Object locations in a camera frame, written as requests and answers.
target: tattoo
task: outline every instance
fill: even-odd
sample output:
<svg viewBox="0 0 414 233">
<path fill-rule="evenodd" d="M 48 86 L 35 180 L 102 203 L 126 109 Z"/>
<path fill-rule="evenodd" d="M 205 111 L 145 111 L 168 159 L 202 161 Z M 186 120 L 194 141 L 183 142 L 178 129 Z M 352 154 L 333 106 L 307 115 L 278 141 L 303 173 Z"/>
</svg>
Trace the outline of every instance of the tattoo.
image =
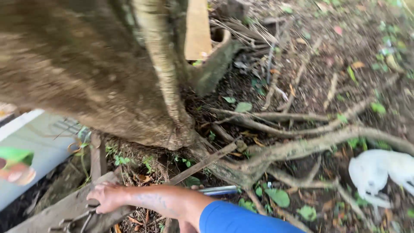
<svg viewBox="0 0 414 233">
<path fill-rule="evenodd" d="M 136 194 L 133 198 L 139 202 L 139 207 L 151 209 L 159 213 L 167 213 L 173 218 L 180 217 L 180 214 L 168 207 L 164 198 L 158 194 Z"/>
</svg>

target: white container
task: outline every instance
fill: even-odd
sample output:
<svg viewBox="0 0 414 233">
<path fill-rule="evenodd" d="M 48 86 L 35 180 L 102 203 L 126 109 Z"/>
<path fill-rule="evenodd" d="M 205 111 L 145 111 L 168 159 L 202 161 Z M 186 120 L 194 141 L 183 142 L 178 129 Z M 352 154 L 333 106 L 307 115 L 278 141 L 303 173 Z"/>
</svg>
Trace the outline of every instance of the white container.
<svg viewBox="0 0 414 233">
<path fill-rule="evenodd" d="M 36 109 L 25 113 L 0 128 L 0 146 L 34 152 L 34 180 L 25 186 L 0 180 L 0 211 L 22 195 L 53 168 L 70 156 L 67 147 L 75 142 L 78 125 L 59 115 Z"/>
</svg>

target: white dog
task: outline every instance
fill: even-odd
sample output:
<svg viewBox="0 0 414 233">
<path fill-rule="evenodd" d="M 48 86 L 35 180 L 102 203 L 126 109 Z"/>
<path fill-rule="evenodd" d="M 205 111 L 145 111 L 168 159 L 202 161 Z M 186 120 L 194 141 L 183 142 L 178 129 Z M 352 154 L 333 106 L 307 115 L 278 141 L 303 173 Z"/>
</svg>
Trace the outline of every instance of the white dog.
<svg viewBox="0 0 414 233">
<path fill-rule="evenodd" d="M 367 150 L 351 159 L 348 171 L 359 196 L 373 205 L 392 207 L 389 198 L 379 192 L 387 184 L 388 175 L 414 196 L 414 157 L 409 154 Z"/>
</svg>

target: blue sleeve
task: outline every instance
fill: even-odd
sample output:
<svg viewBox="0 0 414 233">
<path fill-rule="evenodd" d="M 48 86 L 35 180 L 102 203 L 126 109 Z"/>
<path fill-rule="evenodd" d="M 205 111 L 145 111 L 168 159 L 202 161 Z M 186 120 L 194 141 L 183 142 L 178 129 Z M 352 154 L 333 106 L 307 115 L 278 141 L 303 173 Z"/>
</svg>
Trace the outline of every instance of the blue sleeve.
<svg viewBox="0 0 414 233">
<path fill-rule="evenodd" d="M 303 233 L 278 218 L 255 214 L 224 201 L 214 201 L 200 216 L 200 233 Z"/>
</svg>

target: forearm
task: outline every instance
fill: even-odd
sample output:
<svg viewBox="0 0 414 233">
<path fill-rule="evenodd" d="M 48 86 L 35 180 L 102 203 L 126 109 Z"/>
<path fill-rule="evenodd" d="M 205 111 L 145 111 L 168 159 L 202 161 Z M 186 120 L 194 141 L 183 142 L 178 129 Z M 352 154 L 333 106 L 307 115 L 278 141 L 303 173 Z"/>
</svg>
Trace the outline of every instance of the forearm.
<svg viewBox="0 0 414 233">
<path fill-rule="evenodd" d="M 165 217 L 180 219 L 198 228 L 203 209 L 215 201 L 200 192 L 177 186 L 125 187 L 125 204 L 148 208 Z"/>
</svg>

